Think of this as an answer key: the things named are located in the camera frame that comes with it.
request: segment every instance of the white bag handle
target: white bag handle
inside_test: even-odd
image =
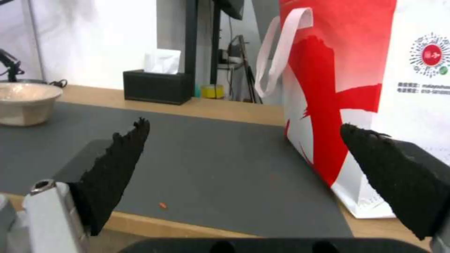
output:
[[[261,89],[261,79],[264,75],[269,58],[270,49],[275,37],[275,32],[280,23],[280,18],[275,17],[269,25],[269,29],[264,37],[261,48],[256,59],[256,78],[255,90],[262,98],[272,94],[275,90],[277,80],[283,73],[284,68],[288,64],[289,53],[294,42],[295,33],[298,29],[308,28],[313,26],[313,15],[311,8],[297,8],[293,9],[284,22],[281,30],[280,39],[272,60],[272,66],[269,70],[269,80],[267,82],[266,90]]]

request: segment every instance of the black tissue box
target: black tissue box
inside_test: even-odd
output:
[[[183,104],[193,94],[187,75],[146,73],[142,69],[123,73],[126,100],[139,100],[164,104]]]

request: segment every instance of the black foam pad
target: black foam pad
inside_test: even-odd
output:
[[[419,239],[433,236],[449,207],[450,167],[413,143],[350,124],[341,136],[400,221]]]
[[[144,149],[150,123],[142,118],[126,135],[115,133],[103,156],[95,160],[78,182],[68,182],[75,206],[84,226],[98,235],[130,182]]]

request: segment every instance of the white wall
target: white wall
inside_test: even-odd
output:
[[[220,16],[220,42],[219,48],[227,49],[230,43],[230,24],[229,16],[222,12]],[[259,37],[258,26],[255,17],[255,10],[253,9],[252,0],[244,0],[243,19],[237,20],[231,18],[231,27],[233,30],[233,37],[236,35],[243,35],[244,40],[249,42],[246,45],[248,63],[255,70],[256,57],[258,56],[259,48],[261,47],[261,40]]]
[[[256,59],[258,57],[259,48],[261,48],[261,36],[260,31],[258,29],[258,23],[257,21],[260,20],[262,24],[259,24],[261,29],[267,29],[265,27],[268,26],[267,20],[271,20],[273,17],[278,15],[278,2],[275,0],[255,0],[257,2],[257,10],[261,10],[264,7],[263,6],[275,6],[275,8],[272,8],[273,10],[268,11],[266,10],[264,13],[255,13],[255,9],[253,6],[252,0],[244,0],[244,12],[243,12],[243,19],[242,20],[236,20],[231,19],[231,27],[233,29],[233,36],[242,34],[244,36],[244,40],[246,42],[249,42],[246,44],[246,50],[247,50],[247,57],[248,57],[248,63],[250,67],[252,67],[253,74],[256,75]],[[273,15],[273,17],[259,17],[257,19],[256,15]],[[228,44],[230,43],[230,24],[228,21],[228,15],[222,12],[221,15],[221,21],[220,21],[220,28],[221,28],[221,34],[220,34],[220,43],[219,47],[221,49],[227,49]],[[277,86],[274,93],[266,98],[263,98],[264,104],[281,104],[282,103],[282,89],[281,84]]]
[[[156,48],[156,0],[34,0],[47,80],[122,89]]]
[[[158,48],[181,50],[180,72],[184,72],[186,0],[157,0]],[[197,61],[195,86],[209,83],[212,36],[211,0],[198,1]]]
[[[0,6],[0,48],[21,60],[25,71],[19,78],[41,79],[36,40],[28,0],[15,0]],[[0,64],[0,73],[6,68]],[[0,80],[8,79],[7,75]]]

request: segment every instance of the red paint pattern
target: red paint pattern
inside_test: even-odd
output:
[[[304,117],[311,118],[314,159],[308,163],[329,186],[348,152],[340,110],[378,110],[395,5],[395,0],[280,0],[282,23],[293,8],[313,9],[314,27],[297,32],[289,65],[305,94]]]
[[[287,137],[288,136],[288,131],[289,131],[289,125],[291,124],[291,120],[288,119],[288,122],[286,122],[286,127],[284,128],[284,136]]]

